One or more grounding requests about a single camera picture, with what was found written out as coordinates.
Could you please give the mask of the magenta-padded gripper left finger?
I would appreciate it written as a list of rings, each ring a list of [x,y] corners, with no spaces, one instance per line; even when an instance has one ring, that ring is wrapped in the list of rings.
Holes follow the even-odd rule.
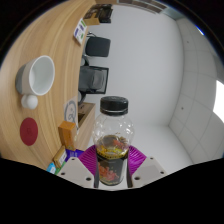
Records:
[[[70,152],[58,176],[84,188],[97,188],[99,173],[95,146]]]

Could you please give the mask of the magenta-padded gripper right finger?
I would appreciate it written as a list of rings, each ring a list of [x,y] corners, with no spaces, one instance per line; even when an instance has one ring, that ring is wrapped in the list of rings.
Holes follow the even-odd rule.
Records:
[[[140,188],[167,175],[154,157],[147,157],[134,146],[129,147],[127,161],[127,186]]]

